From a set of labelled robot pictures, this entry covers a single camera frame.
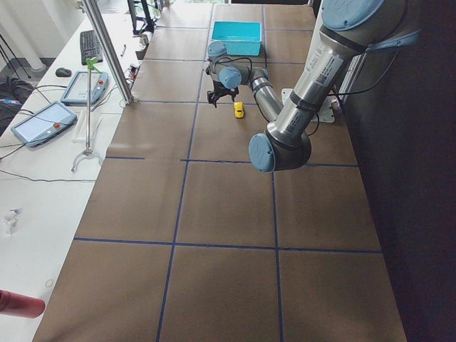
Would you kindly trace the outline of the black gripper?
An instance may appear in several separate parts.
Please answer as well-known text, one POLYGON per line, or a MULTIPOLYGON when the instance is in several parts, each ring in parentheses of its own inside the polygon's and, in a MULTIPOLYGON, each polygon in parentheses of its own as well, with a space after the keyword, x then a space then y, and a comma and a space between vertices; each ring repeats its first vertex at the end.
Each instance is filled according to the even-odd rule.
POLYGON ((226 95, 229 95, 232 102, 235 103, 235 98, 238 95, 238 88, 226 88, 221 82, 213 81, 214 90, 207 91, 207 102, 217 107, 217 101, 226 95))

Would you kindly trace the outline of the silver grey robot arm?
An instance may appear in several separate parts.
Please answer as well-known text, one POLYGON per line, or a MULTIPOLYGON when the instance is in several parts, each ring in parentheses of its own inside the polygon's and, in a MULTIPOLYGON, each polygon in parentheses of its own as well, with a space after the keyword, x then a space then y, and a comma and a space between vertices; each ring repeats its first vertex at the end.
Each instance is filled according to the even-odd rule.
POLYGON ((239 86, 249 86, 268 122, 249 142, 251 163, 262 172, 299 168, 311 155, 305 129, 347 65, 366 52, 413 44, 420 12, 420 1, 322 1, 320 43, 286 100, 276 94, 265 69, 235 62, 225 43, 213 41, 207 47, 206 73, 214 89, 207 100, 215 105, 223 96, 235 97, 239 86))

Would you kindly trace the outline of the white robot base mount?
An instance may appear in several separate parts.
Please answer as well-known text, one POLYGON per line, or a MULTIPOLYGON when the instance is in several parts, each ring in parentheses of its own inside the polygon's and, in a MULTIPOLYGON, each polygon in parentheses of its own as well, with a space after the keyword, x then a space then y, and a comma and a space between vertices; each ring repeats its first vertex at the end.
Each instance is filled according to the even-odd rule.
MULTIPOLYGON (((287 98, 289 97, 290 93, 292 91, 292 88, 282 88, 281 89, 281 99, 282 103, 285 103, 287 98)), ((315 115, 311 122, 312 123, 317 123, 318 121, 320 123, 335 123, 336 121, 336 114, 334 110, 334 106, 337 103, 337 99, 335 96, 330 95, 325 99, 323 102, 323 105, 321 106, 318 115, 315 115)))

